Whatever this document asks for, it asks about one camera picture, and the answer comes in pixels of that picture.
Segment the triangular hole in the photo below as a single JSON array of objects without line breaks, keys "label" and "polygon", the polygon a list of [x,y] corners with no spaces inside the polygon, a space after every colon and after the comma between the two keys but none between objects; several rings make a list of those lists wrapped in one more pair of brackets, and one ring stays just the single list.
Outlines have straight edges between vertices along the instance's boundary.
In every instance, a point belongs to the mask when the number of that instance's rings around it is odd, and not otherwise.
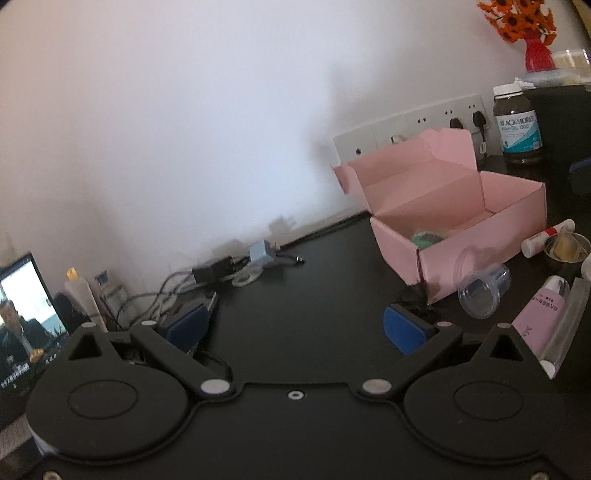
[{"label": "triangular hole", "polygon": [[511,337],[502,335],[496,341],[496,345],[492,350],[491,357],[502,358],[504,360],[513,360],[515,362],[522,362],[523,357],[519,350],[511,340]]},{"label": "triangular hole", "polygon": [[70,360],[81,360],[83,358],[94,358],[101,356],[102,352],[96,343],[95,336],[89,333],[84,335],[74,347],[74,351],[70,355]]}]

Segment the wall socket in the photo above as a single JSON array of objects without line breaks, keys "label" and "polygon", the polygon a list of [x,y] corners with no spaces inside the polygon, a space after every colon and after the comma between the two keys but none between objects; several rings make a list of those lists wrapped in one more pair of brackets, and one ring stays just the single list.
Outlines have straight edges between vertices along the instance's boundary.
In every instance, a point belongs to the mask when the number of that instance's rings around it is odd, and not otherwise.
[{"label": "wall socket", "polygon": [[480,95],[469,95],[400,113],[373,124],[364,125],[334,138],[340,162],[346,163],[418,135],[423,130],[449,128],[452,118],[459,118],[466,130],[478,133],[472,114],[480,110],[487,118]]}]

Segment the open box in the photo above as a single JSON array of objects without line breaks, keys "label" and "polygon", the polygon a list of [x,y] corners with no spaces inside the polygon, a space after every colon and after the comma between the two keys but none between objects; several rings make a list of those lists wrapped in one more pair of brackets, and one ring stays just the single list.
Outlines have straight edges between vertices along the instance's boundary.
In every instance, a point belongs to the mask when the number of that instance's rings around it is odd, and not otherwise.
[{"label": "open box", "polygon": [[[468,273],[506,262],[546,228],[545,185],[478,172],[469,131],[425,130],[406,142],[335,168],[343,191],[373,214],[384,260],[408,284],[424,282],[431,303]],[[419,251],[419,231],[447,238]]]}]

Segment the man's hand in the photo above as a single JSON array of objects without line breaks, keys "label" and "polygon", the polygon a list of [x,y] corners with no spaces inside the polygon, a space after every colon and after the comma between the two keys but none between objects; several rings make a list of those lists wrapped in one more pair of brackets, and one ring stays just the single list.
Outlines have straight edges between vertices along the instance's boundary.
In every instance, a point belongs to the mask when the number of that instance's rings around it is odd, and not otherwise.
[{"label": "man's hand", "polygon": [[43,350],[43,348],[35,348],[30,354],[29,354],[29,360],[31,361],[32,364],[36,364],[41,357],[45,355],[45,351]]}]

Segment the man in suit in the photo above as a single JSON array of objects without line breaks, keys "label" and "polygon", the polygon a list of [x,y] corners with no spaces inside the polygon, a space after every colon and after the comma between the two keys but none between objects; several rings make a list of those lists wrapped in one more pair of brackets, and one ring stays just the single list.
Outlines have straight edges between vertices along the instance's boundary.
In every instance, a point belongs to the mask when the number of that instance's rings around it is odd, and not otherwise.
[{"label": "man in suit", "polygon": [[0,316],[6,330],[0,333],[0,353],[13,356],[16,365],[37,363],[44,355],[44,348],[51,341],[49,333],[35,320],[21,317],[11,300],[0,301]]}]

